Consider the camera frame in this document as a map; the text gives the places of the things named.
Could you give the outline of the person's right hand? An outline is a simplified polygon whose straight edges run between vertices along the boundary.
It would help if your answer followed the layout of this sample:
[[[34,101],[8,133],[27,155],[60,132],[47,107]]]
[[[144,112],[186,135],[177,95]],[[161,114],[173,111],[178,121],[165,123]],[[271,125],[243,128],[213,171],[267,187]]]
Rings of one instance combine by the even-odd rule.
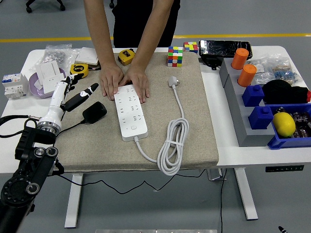
[[[123,71],[115,63],[106,63],[101,66],[100,84],[104,97],[114,100],[114,95],[118,91],[119,83],[123,79]]]

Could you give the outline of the person's left hand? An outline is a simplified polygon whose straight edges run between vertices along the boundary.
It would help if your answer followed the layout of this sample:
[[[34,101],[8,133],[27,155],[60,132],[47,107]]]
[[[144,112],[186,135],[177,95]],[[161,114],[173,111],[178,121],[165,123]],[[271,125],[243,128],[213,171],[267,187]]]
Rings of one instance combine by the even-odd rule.
[[[145,103],[150,96],[149,79],[145,73],[145,68],[138,65],[131,65],[119,83],[119,86],[128,85],[129,83],[134,86],[140,103]]]

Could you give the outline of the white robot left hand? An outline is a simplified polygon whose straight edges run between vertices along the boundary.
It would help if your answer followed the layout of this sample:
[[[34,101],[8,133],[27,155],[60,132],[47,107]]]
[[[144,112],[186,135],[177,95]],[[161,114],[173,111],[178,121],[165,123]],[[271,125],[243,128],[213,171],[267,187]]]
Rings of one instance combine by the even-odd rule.
[[[67,94],[80,79],[82,79],[82,74],[72,74],[59,82],[52,95],[47,114],[38,122],[39,129],[47,131],[48,128],[53,128],[60,131],[62,114],[65,111],[70,112],[84,103],[99,86],[98,83],[94,83],[65,102]]]

